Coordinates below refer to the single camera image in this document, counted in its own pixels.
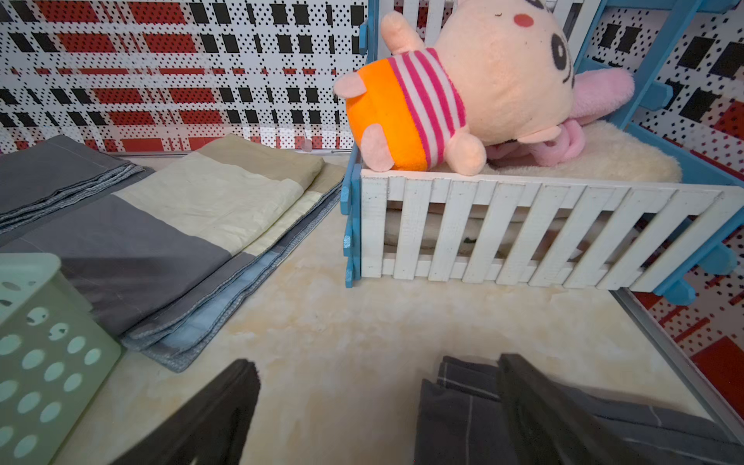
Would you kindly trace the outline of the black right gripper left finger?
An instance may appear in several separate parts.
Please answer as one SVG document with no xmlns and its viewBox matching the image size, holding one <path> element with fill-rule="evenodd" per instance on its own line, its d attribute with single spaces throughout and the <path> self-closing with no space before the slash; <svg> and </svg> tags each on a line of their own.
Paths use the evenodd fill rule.
<svg viewBox="0 0 744 465">
<path fill-rule="evenodd" d="M 116 464 L 238 464 L 258 403 L 261 380 L 249 360 L 235 360 Z"/>
</svg>

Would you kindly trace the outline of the beige and grey pillowcase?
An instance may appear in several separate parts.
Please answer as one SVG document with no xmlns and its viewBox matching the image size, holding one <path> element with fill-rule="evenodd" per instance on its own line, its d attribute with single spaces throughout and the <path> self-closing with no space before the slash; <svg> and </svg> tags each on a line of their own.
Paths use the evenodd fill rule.
<svg viewBox="0 0 744 465">
<path fill-rule="evenodd" d="M 56 255 L 98 325 L 180 373 L 333 209 L 343 176 L 228 136 L 6 249 Z"/>
</svg>

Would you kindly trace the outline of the green perforated plastic basket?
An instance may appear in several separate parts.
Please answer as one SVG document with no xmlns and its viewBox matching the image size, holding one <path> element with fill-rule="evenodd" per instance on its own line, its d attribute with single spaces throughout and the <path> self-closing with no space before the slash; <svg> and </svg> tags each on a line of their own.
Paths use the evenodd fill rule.
<svg viewBox="0 0 744 465">
<path fill-rule="evenodd" d="M 1 256 L 1 461 L 48 464 L 118 362 L 58 257 Z"/>
</svg>

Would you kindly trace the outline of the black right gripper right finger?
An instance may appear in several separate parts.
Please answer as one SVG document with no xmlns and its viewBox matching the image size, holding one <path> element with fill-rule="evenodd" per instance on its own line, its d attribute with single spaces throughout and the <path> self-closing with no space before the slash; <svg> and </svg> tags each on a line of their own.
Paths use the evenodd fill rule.
<svg viewBox="0 0 744 465">
<path fill-rule="evenodd" d="M 520 464 L 648 464 L 519 354 L 500 356 L 499 396 Z"/>
</svg>

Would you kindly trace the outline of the dark grey checked pillowcase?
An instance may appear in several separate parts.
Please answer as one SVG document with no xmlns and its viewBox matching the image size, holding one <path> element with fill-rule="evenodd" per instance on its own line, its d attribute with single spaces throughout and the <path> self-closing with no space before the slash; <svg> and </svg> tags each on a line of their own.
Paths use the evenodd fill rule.
<svg viewBox="0 0 744 465">
<path fill-rule="evenodd" d="M 418 464 L 520 464 L 499 396 L 495 365 L 446 356 L 420 390 Z M 596 397 L 553 382 L 648 464 L 740 464 L 743 447 L 722 428 L 678 411 Z"/>
</svg>

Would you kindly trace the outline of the plain grey pillowcase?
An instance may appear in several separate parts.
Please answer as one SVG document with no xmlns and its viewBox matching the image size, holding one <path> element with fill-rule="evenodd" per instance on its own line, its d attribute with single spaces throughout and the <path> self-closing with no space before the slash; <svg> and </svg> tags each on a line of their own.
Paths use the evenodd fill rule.
<svg viewBox="0 0 744 465">
<path fill-rule="evenodd" d="M 153 172 L 65 136 L 3 154 L 1 243 L 5 245 Z"/>
</svg>

